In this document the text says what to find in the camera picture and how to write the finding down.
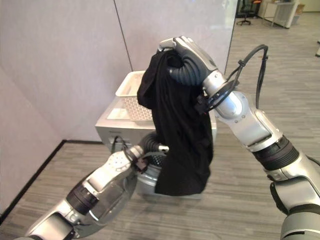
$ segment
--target black cloth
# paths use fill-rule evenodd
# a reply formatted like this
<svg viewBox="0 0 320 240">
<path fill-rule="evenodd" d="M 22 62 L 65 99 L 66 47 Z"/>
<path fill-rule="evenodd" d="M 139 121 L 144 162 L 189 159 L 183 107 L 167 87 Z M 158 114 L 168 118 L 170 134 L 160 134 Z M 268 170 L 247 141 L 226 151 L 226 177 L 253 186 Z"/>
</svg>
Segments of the black cloth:
<svg viewBox="0 0 320 240">
<path fill-rule="evenodd" d="M 198 194 L 206 186 L 213 158 L 210 117 L 194 109 L 202 87 L 177 83 L 170 77 L 168 66 L 182 66 L 177 53 L 155 54 L 137 92 L 139 104 L 152 110 L 158 140 L 169 147 L 155 192 L 170 196 Z"/>
</svg>

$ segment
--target white wall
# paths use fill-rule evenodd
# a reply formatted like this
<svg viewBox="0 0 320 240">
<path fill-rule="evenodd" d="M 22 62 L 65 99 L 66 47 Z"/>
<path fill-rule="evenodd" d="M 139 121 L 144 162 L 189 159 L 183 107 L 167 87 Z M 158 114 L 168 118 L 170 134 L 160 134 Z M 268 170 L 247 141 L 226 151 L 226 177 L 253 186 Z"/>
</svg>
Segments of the white wall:
<svg viewBox="0 0 320 240">
<path fill-rule="evenodd" d="M 304 4 L 304 12 L 320 12 L 320 0 L 299 0 Z"/>
<path fill-rule="evenodd" d="M 0 213 L 61 139 L 0 67 Z"/>
<path fill-rule="evenodd" d="M 3 0 L 1 64 L 64 139 L 95 123 L 131 71 L 113 0 Z"/>
<path fill-rule="evenodd" d="M 192 38 L 225 71 L 237 8 L 236 0 L 116 0 L 135 71 L 148 67 L 159 41 Z"/>
</svg>

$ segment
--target silver metal arm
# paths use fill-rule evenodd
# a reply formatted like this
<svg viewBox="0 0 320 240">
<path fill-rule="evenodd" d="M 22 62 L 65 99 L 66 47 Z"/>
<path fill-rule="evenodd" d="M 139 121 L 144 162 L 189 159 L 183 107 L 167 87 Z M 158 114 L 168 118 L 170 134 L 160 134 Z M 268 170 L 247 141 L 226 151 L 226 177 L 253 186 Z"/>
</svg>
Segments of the silver metal arm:
<svg viewBox="0 0 320 240">
<path fill-rule="evenodd" d="M 204 80 L 203 87 L 212 96 L 224 84 L 224 76 L 213 71 Z M 288 215 L 282 225 L 281 239 L 319 239 L 318 166 L 314 166 L 301 150 L 295 149 L 263 111 L 250 106 L 243 93 L 233 91 L 214 111 L 216 117 L 227 124 L 244 147 L 253 153 L 273 181 L 270 186 L 273 199 Z"/>
<path fill-rule="evenodd" d="M 123 209 L 131 198 L 143 149 L 136 145 L 112 154 L 104 165 L 81 180 L 19 240 L 69 240 L 91 235 Z"/>
</svg>

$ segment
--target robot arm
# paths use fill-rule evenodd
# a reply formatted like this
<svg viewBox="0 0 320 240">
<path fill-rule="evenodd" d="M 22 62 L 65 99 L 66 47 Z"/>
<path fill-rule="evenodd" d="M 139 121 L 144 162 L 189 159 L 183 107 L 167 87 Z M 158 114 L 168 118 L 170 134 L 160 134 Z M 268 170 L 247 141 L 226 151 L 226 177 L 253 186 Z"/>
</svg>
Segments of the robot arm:
<svg viewBox="0 0 320 240">
<path fill-rule="evenodd" d="M 204 51 L 190 38 L 167 39 L 160 43 L 158 50 L 165 48 L 177 51 L 184 62 L 180 69 L 169 69 L 171 77 L 186 85 L 202 84 L 209 108 L 215 106 L 216 117 L 230 127 L 264 167 L 272 181 L 272 197 L 277 207 L 288 215 L 282 225 L 281 239 L 320 238 L 320 174 L 308 157 L 292 145 L 263 111 L 250 106 L 243 93 L 228 92 L 226 86 L 230 83 L 209 64 L 213 63 L 212 59 L 202 54 Z M 192 64 L 189 62 L 200 66 L 194 68 L 197 71 L 202 70 L 197 81 L 190 80 Z"/>
<path fill-rule="evenodd" d="M 137 172 L 147 167 L 141 157 L 148 152 L 167 152 L 154 132 L 138 145 L 113 153 L 104 165 L 82 179 L 56 206 L 18 240 L 70 240 L 89 236 L 112 221 L 131 198 Z"/>
<path fill-rule="evenodd" d="M 290 143 L 263 111 L 250 106 L 243 93 L 228 92 L 230 82 L 192 39 L 170 38 L 158 48 L 166 49 L 175 49 L 184 62 L 181 68 L 170 68 L 170 75 L 185 85 L 202 84 L 207 94 L 206 104 L 214 106 L 216 117 L 230 127 L 264 167 L 272 181 L 272 197 L 277 207 L 288 215 L 282 225 L 281 239 L 319 239 L 320 174 L 308 157 Z M 70 240 L 103 228 L 130 199 L 136 186 L 136 173 L 146 167 L 141 157 L 147 152 L 168 151 L 168 147 L 154 140 L 153 133 L 138 145 L 112 154 L 103 166 L 81 180 L 65 199 L 43 215 L 26 237 L 18 239 Z"/>
</svg>

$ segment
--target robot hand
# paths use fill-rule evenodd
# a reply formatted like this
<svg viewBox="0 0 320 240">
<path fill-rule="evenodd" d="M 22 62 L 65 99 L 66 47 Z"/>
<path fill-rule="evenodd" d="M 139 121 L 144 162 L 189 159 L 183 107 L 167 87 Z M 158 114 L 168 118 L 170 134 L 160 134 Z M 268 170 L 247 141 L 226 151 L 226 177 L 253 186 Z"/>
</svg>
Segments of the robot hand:
<svg viewBox="0 0 320 240">
<path fill-rule="evenodd" d="M 214 70 L 217 70 L 212 58 L 189 37 L 180 36 L 163 40 L 158 50 L 162 52 L 166 49 L 175 50 L 182 58 L 182 67 L 168 69 L 170 76 L 178 83 L 198 86 Z"/>
</svg>

